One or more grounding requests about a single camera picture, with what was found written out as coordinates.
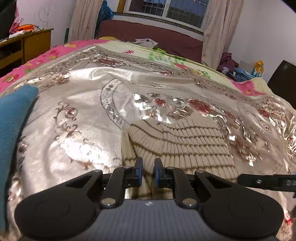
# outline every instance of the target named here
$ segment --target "wooden desk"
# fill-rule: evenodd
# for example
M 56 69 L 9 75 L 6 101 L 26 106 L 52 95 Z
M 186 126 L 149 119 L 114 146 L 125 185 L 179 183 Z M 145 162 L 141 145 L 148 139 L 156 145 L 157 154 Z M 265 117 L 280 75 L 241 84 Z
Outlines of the wooden desk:
M 0 77 L 50 49 L 51 29 L 23 34 L 0 43 Z

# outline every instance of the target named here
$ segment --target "window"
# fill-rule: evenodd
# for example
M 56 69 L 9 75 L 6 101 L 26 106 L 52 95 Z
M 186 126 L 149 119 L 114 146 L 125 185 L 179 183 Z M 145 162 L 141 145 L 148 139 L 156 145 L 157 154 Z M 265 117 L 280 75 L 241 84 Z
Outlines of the window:
M 202 31 L 209 0 L 127 0 L 124 12 L 175 22 Z

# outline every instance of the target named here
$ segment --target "dark red bedsheet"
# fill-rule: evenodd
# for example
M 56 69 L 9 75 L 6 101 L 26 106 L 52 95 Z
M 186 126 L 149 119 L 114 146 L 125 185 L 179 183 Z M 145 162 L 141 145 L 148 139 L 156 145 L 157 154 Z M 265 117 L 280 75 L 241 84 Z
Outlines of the dark red bedsheet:
M 100 23 L 96 38 L 104 36 L 112 36 L 124 42 L 149 38 L 169 54 L 201 63 L 202 41 L 172 30 L 121 20 L 104 20 Z

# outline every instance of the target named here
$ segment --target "striped fabric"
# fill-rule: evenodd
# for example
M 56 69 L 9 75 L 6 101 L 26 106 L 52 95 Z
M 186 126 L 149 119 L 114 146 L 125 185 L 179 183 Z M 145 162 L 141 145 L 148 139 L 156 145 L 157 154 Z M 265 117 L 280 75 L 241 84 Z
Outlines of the striped fabric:
M 218 125 L 211 117 L 200 113 L 175 124 L 153 118 L 131 124 L 123 132 L 122 155 L 129 166 L 133 166 L 138 156 L 144 161 L 143 188 L 132 191 L 132 198 L 172 197 L 169 190 L 154 186 L 153 166 L 157 157 L 165 167 L 178 167 L 188 174 L 205 170 L 230 181 L 235 181 L 238 176 Z

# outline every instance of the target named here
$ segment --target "blue towel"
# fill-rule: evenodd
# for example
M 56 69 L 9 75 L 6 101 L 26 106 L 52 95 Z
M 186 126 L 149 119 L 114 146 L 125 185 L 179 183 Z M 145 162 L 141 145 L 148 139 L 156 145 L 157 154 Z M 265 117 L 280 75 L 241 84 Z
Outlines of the blue towel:
M 36 87 L 24 85 L 0 98 L 0 232 L 5 231 L 5 184 L 20 128 L 32 102 L 38 94 Z

